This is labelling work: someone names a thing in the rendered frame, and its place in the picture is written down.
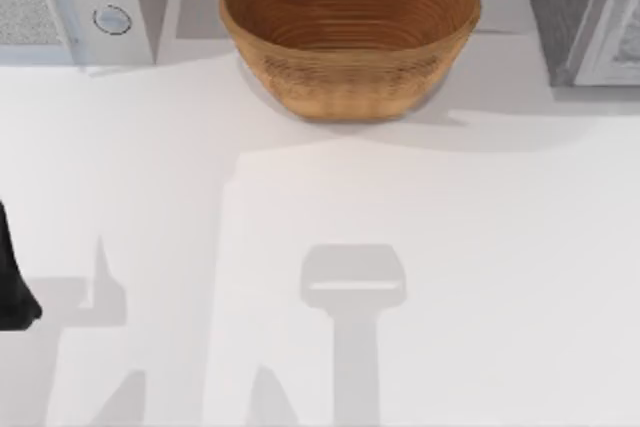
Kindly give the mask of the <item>brown woven basket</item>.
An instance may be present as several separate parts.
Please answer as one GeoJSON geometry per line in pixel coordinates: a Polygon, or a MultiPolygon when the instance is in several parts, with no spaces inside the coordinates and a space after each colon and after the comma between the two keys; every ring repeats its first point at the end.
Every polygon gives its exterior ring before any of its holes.
{"type": "Polygon", "coordinates": [[[401,116],[445,79],[481,0],[220,0],[249,71],[290,112],[322,121],[401,116]]]}

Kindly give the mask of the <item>round microwave knob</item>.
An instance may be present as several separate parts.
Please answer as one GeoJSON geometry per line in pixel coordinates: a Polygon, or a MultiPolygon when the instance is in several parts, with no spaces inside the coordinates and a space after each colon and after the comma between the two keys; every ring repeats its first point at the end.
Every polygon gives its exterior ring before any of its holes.
{"type": "Polygon", "coordinates": [[[111,36],[126,34],[132,28],[132,19],[122,8],[106,5],[93,12],[93,23],[103,33],[111,36]]]}

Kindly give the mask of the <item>pale microwave oven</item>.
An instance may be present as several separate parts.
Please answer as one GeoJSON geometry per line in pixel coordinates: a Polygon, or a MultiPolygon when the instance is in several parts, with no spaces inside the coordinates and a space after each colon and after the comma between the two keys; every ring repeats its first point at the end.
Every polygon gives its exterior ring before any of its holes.
{"type": "Polygon", "coordinates": [[[146,66],[155,63],[168,0],[0,0],[0,66],[146,66]],[[93,23],[106,5],[132,28],[111,36],[93,23]]]}

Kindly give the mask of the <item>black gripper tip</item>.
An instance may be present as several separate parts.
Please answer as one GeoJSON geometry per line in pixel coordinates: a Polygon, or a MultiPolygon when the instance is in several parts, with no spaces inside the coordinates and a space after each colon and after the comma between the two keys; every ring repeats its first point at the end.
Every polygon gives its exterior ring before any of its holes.
{"type": "Polygon", "coordinates": [[[26,331],[42,314],[18,267],[6,210],[0,201],[0,331],[26,331]]]}

